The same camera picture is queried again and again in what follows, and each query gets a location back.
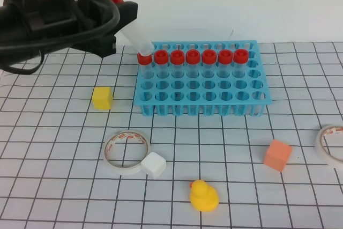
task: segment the yellow cube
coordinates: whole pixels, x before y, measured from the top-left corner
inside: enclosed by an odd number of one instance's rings
[[[111,109],[112,107],[111,87],[95,87],[92,102],[95,109]]]

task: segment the black cable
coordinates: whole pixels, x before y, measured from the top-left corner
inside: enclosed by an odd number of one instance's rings
[[[60,45],[73,45],[82,41],[88,41],[98,37],[99,35],[104,35],[110,32],[120,20],[120,13],[118,7],[113,3],[112,0],[103,0],[112,11],[112,18],[107,23],[94,28],[90,31],[85,31],[73,35],[63,36],[53,39],[44,39],[33,42],[18,42],[15,45],[0,45],[0,52],[3,54],[19,52],[19,51],[31,51],[33,49],[42,49],[42,48],[53,48],[54,46]]]
[[[44,62],[44,53],[42,51],[40,51],[40,55],[41,55],[41,60],[40,60],[39,64],[34,68],[22,69],[22,68],[9,67],[8,65],[0,64],[0,69],[4,70],[5,72],[15,73],[17,75],[31,75],[31,74],[37,72],[39,67],[41,67],[41,65]]]

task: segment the white grid surface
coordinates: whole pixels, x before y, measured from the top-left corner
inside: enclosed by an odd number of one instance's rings
[[[262,117],[143,117],[132,101],[138,65],[130,47],[103,60],[65,49],[35,75],[5,74],[0,228],[342,228],[343,173],[313,145],[321,127],[342,123],[343,43],[266,43],[260,51],[274,100]],[[110,111],[91,105],[94,86],[113,88]],[[167,160],[157,180],[104,166],[101,142],[122,129],[149,135]],[[273,138],[293,147],[282,173],[263,165]],[[121,144],[113,159],[128,165],[140,150]],[[343,157],[342,145],[330,150]],[[190,205],[189,182],[198,178],[217,188],[215,212]]]

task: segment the white wall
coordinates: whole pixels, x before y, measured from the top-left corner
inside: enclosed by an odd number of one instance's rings
[[[152,40],[343,41],[342,0],[132,1]]]

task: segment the white cube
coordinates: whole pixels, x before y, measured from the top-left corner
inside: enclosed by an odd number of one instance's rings
[[[156,179],[166,170],[166,160],[155,152],[150,152],[141,162],[141,170]]]

